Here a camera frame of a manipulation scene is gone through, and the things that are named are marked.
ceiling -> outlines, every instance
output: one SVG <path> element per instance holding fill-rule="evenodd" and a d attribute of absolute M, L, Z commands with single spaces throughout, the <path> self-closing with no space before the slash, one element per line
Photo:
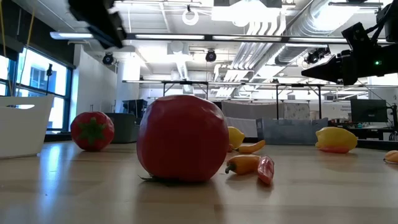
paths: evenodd
<path fill-rule="evenodd" d="M 25 10 L 32 12 L 35 8 L 36 17 L 48 24 L 53 29 L 59 32 L 87 32 L 85 22 L 78 22 L 69 13 L 67 0 L 13 0 Z M 124 22 L 124 28 L 127 32 L 134 33 L 175 33 L 175 34 L 245 34 L 248 26 L 238 27 L 232 22 L 212 21 L 211 8 L 213 0 L 195 0 L 192 1 L 194 7 L 203 11 L 199 13 L 199 21 L 194 26 L 188 26 L 182 21 L 182 14 L 185 6 L 169 6 L 167 4 L 159 4 L 159 2 L 149 4 L 116 4 L 115 10 L 119 11 Z M 293 1 L 296 5 L 293 9 L 288 9 L 286 13 L 287 23 L 300 12 L 309 0 Z M 391 0 L 380 1 L 388 4 Z M 362 22 L 364 27 L 373 26 L 376 22 L 375 15 L 372 9 L 360 10 L 339 29 L 332 33 L 332 36 L 341 37 L 341 31 L 352 26 L 357 22 Z M 125 45 L 133 45 L 146 63 L 142 66 L 141 73 L 147 77 L 156 74 L 169 74 L 170 71 L 176 70 L 175 63 L 165 60 L 167 52 L 166 41 L 124 41 Z M 193 60 L 187 62 L 188 70 L 208 71 L 214 70 L 215 63 L 207 63 L 205 55 L 207 49 L 215 49 L 217 53 L 217 62 L 232 61 L 239 50 L 240 43 L 234 42 L 189 42 L 190 53 L 193 54 Z M 91 55 L 94 55 L 98 60 L 101 60 L 105 51 L 96 40 L 90 40 L 84 48 Z M 348 46 L 331 45 L 332 53 L 339 53 Z M 300 71 L 302 68 L 302 58 L 298 59 L 297 67 L 287 67 L 283 73 L 284 78 L 292 78 L 286 82 L 296 82 L 301 77 Z"/>

monitor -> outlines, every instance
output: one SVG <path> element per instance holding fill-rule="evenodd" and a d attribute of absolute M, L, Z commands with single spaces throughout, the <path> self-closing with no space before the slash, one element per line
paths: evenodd
<path fill-rule="evenodd" d="M 388 122 L 385 100 L 351 99 L 353 122 Z"/>

table surface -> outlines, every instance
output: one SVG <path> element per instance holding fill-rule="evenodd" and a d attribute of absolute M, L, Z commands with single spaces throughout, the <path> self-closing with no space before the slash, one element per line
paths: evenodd
<path fill-rule="evenodd" d="M 135 144 L 45 144 L 40 156 L 0 160 L 0 223 L 397 223 L 398 166 L 384 153 L 266 146 L 272 187 L 225 165 L 205 184 L 166 186 L 139 178 Z"/>

